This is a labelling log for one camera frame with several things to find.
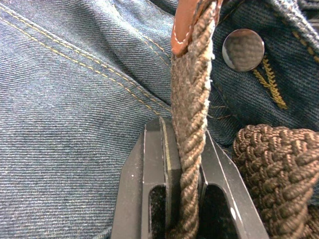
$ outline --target leather tab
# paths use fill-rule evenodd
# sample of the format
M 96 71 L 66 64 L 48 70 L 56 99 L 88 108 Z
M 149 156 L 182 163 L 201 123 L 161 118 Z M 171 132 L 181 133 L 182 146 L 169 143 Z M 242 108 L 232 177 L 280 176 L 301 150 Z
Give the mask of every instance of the leather tab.
M 207 7 L 215 1 L 218 11 L 218 16 L 215 17 L 217 24 L 219 18 L 219 10 L 223 0 L 179 0 L 175 20 L 171 34 L 171 47 L 174 55 L 182 56 L 187 51 L 187 46 L 191 42 L 191 35 L 194 30 L 194 25 L 207 9 Z

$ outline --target denim fabric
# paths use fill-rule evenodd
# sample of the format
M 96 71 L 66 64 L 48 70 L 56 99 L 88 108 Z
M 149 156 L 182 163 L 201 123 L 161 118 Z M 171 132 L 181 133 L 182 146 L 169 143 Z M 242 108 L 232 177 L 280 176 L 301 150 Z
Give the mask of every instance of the denim fabric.
M 105 238 L 130 150 L 146 122 L 170 117 L 177 0 L 0 2 L 0 238 Z M 246 124 L 318 131 L 319 37 L 301 2 L 222 9 L 208 129 L 224 148 Z M 286 110 L 224 63 L 238 28 L 264 39 Z

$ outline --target jeans button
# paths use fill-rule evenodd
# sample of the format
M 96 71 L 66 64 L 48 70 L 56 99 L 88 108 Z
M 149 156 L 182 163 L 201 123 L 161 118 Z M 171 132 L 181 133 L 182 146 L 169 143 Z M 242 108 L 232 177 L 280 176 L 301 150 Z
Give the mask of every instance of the jeans button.
M 250 71 L 262 61 L 265 45 L 263 39 L 253 30 L 238 29 L 226 37 L 222 53 L 231 69 Z

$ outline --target brown braided cord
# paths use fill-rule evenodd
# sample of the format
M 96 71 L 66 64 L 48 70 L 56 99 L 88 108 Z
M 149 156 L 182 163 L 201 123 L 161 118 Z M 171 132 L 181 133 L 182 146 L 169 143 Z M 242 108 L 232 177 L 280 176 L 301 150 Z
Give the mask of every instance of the brown braided cord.
M 167 234 L 169 238 L 194 239 L 198 231 L 198 171 L 207 129 L 212 34 L 218 10 L 213 2 L 194 26 L 188 52 L 171 60 L 172 123 L 182 175 L 179 222 Z
M 319 210 L 307 206 L 319 178 L 319 133 L 249 125 L 234 157 L 272 239 L 319 238 Z

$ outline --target jeans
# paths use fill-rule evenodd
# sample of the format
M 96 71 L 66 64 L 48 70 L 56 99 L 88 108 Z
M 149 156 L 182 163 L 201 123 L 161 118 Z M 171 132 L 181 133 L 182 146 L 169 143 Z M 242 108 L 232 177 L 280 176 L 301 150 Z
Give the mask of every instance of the jeans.
M 319 36 L 301 13 L 312 2 L 222 8 L 208 130 L 226 152 L 247 124 L 318 131 Z M 170 118 L 176 6 L 0 0 L 0 238 L 107 238 L 126 158 L 148 121 Z M 223 61 L 239 28 L 265 42 L 262 78 Z

